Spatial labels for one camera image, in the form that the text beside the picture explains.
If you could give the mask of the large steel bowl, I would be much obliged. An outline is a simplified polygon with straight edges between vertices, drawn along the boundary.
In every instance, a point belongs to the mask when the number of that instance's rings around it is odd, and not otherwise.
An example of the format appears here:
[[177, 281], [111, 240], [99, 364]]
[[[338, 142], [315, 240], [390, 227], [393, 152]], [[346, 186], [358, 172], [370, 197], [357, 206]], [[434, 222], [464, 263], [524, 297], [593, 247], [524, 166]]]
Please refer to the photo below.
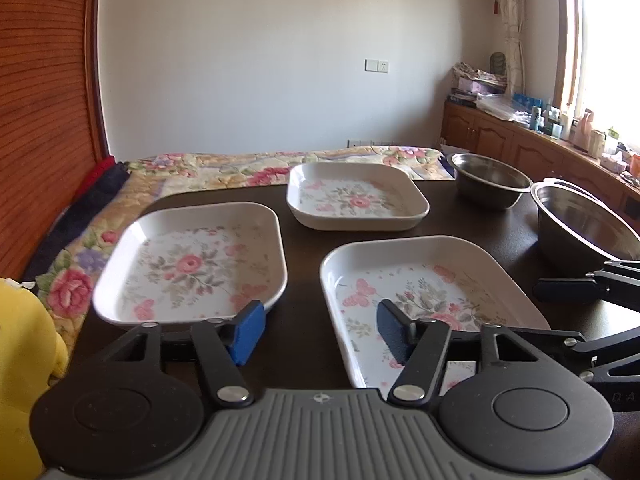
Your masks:
[[538, 246], [556, 266], [585, 274], [607, 261], [637, 261], [639, 234], [604, 203], [546, 179], [529, 194], [538, 208]]

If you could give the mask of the floral square plate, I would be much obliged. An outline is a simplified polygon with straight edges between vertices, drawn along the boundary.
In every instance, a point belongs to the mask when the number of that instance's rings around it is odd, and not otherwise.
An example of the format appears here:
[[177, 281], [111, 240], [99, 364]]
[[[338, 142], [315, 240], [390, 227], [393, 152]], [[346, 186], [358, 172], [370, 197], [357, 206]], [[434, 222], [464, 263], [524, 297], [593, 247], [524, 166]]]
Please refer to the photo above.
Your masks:
[[459, 237], [346, 244], [324, 258], [320, 282], [350, 382], [380, 393], [388, 393], [402, 370], [376, 327], [384, 299], [409, 318], [434, 318], [453, 330], [475, 332], [485, 323], [549, 326], [489, 252]]
[[271, 309], [288, 284], [277, 214], [233, 202], [150, 212], [122, 233], [94, 286], [104, 321], [183, 324]]
[[318, 231], [407, 231], [430, 212], [405, 171], [373, 162], [297, 165], [288, 174], [286, 202], [299, 223]]

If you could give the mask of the small steel bowl back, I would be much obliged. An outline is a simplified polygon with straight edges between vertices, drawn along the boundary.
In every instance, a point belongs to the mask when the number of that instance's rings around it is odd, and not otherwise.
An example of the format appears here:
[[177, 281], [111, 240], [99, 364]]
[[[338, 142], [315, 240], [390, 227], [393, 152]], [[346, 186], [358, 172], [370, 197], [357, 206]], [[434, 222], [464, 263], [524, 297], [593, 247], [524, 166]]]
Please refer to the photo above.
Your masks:
[[447, 162], [454, 170], [458, 193], [487, 208], [510, 209], [533, 185], [520, 170], [485, 155], [450, 154]]

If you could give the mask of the pink bottle on cabinet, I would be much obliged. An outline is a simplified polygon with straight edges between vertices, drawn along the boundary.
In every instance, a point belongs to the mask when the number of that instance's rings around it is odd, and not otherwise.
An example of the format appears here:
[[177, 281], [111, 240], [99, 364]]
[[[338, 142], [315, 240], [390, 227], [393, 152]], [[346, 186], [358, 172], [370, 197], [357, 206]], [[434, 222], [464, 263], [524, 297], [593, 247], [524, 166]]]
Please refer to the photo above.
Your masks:
[[584, 114], [578, 120], [577, 126], [574, 132], [573, 145], [575, 148], [581, 151], [589, 150], [589, 143], [592, 131], [593, 111], [589, 108], [584, 110]]

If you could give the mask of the floral bed quilt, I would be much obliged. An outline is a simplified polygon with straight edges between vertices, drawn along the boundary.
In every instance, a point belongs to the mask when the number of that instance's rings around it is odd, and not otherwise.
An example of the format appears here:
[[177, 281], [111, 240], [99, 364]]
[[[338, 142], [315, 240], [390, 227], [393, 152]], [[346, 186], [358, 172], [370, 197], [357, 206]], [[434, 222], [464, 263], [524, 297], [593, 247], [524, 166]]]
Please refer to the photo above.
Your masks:
[[185, 192], [285, 184], [290, 170], [304, 162], [374, 162], [404, 170], [414, 180], [452, 177], [440, 151], [414, 146], [242, 155], [169, 153], [125, 162], [130, 177], [114, 200], [58, 253], [47, 273], [32, 281], [66, 347], [76, 344], [90, 292], [122, 231], [152, 203]]

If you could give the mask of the floral square plate back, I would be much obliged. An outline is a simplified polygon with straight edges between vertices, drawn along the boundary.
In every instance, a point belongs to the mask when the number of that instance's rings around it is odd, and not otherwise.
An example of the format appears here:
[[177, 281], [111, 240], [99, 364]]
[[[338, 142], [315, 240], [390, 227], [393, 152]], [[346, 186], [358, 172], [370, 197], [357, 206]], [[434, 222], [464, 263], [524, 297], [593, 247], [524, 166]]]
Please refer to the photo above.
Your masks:
[[318, 231], [407, 231], [430, 212], [405, 171], [373, 162], [297, 165], [288, 174], [286, 202], [299, 223]]

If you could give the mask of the wooden cabinet row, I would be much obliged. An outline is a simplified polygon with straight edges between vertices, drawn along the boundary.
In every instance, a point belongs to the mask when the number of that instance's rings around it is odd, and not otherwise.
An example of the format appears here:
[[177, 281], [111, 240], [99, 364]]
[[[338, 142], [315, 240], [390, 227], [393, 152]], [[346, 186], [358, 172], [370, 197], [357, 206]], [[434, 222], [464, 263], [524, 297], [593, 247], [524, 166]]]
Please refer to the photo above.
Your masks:
[[639, 227], [639, 190], [565, 141], [502, 122], [481, 110], [447, 102], [440, 138], [448, 146], [501, 160], [532, 180], [557, 177], [603, 200], [634, 229]]

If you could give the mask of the clear plastic bag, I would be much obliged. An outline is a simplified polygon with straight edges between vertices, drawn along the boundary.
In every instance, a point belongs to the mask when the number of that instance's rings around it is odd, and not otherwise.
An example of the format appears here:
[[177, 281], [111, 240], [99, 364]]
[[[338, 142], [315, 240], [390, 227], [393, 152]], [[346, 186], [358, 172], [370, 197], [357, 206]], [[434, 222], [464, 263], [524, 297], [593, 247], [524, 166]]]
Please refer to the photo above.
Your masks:
[[506, 94], [488, 94], [479, 96], [476, 99], [476, 108], [482, 112], [495, 117], [503, 122], [519, 122], [528, 125], [530, 121], [530, 110], [511, 99]]

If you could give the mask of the yellow plush toy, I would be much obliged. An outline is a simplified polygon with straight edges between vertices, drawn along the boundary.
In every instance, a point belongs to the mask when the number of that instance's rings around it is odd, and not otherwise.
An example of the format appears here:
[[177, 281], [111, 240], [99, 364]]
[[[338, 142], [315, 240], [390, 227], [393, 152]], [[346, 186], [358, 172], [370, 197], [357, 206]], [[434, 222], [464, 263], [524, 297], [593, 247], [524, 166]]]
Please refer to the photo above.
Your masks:
[[1, 477], [35, 479], [42, 461], [29, 416], [49, 379], [68, 364], [66, 344], [41, 301], [22, 284], [1, 281]]

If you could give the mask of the red and navy folded cloth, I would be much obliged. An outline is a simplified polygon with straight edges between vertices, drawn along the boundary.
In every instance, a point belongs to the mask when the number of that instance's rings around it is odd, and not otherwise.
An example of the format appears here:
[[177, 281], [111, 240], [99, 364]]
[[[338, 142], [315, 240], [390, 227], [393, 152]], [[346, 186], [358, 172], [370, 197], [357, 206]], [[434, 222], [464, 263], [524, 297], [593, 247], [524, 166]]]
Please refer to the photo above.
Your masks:
[[84, 184], [84, 192], [62, 213], [40, 243], [22, 280], [35, 281], [38, 275], [47, 273], [58, 253], [81, 236], [90, 221], [114, 200], [129, 177], [130, 173], [124, 162], [115, 162], [113, 159], [100, 162]]

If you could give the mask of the wooden slatted wardrobe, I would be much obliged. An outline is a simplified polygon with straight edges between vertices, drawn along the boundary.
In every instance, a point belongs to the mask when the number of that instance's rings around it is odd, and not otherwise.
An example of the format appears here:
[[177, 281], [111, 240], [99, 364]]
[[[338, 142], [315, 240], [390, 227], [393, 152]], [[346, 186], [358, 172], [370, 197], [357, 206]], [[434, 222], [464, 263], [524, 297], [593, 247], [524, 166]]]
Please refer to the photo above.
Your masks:
[[1, 0], [1, 273], [20, 278], [108, 154], [98, 0]]

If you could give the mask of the patterned curtain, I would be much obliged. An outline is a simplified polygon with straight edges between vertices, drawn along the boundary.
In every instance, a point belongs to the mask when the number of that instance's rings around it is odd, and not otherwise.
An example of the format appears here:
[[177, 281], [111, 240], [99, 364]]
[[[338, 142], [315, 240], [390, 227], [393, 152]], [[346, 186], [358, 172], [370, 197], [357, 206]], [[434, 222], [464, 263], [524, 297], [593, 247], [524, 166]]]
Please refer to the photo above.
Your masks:
[[506, 46], [506, 92], [511, 96], [522, 93], [525, 87], [523, 48], [524, 0], [498, 0]]

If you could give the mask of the wall power strip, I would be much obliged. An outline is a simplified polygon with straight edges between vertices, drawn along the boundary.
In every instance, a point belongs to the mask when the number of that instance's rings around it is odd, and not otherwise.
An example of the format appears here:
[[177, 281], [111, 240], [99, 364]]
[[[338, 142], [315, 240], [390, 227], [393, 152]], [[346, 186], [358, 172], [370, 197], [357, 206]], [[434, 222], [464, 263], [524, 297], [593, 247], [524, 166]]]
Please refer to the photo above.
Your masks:
[[354, 140], [348, 139], [346, 141], [346, 148], [365, 148], [366, 146], [391, 146], [388, 141], [377, 140]]

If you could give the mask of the white wall switch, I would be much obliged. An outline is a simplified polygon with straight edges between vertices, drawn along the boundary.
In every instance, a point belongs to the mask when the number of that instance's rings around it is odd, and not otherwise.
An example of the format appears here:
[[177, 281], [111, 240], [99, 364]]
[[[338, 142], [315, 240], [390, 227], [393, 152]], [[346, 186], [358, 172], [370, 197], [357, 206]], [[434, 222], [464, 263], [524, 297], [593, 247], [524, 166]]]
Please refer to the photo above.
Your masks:
[[387, 74], [390, 64], [383, 60], [374, 60], [373, 58], [366, 58], [364, 60], [364, 70], [369, 73], [381, 73]]

